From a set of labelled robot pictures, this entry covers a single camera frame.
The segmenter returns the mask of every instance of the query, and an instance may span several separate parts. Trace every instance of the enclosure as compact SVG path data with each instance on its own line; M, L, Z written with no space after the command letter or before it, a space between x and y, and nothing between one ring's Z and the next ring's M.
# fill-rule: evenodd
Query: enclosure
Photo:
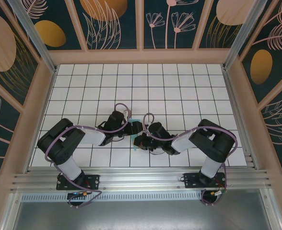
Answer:
M231 131L221 203L180 179L200 149L127 136L78 145L103 193L70 209L37 141L63 118L97 127L117 103L171 135L202 119ZM282 0L0 0L0 229L89 226L282 230Z

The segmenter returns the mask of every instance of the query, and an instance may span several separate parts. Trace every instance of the teal object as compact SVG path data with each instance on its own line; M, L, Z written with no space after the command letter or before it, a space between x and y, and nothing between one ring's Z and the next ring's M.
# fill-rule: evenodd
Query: teal object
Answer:
M129 119L129 122L134 122L134 121L140 121L139 119ZM134 135L131 135L130 136L130 140L131 140L131 142L132 142L132 144L133 144L133 141L135 140L135 138L138 136L138 134L134 134ZM133 149L135 150L135 151L137 151L137 147L136 146L133 146Z

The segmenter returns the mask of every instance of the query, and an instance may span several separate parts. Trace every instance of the white tile floor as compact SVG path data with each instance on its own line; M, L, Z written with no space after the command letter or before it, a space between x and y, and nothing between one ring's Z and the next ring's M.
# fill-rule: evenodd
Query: white tile floor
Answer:
M235 118L220 65L212 64L82 64L61 65L53 87L39 137L61 118L75 124L97 126L106 121L115 103L132 108L132 118L147 112L171 133L209 119L231 130L238 150L228 166L246 166ZM80 144L73 158L82 167L172 167L202 166L205 154L189 149L176 156L134 151L129 137L107 146ZM35 149L31 166L49 166Z

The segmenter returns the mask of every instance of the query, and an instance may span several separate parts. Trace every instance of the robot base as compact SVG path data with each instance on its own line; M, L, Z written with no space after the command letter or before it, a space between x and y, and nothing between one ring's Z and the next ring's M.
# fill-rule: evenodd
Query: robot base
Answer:
M63 175L57 177L56 190L81 190L68 182ZM99 175L85 175L81 187L97 190L99 185Z

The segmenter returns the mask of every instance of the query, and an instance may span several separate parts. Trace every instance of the metal base plate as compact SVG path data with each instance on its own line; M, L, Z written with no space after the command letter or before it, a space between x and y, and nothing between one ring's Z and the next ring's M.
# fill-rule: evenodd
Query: metal base plate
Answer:
M185 173L183 176L183 182L185 183L185 188L218 188L219 184L225 186L225 174L223 172L218 172L216 176L212 179L211 183L204 185L199 181L199 173Z
M75 187L70 182L68 182L63 175L58 175L57 177L57 190L80 190L80 188ZM89 189L98 189L99 185L99 175L85 175L84 182L81 187Z

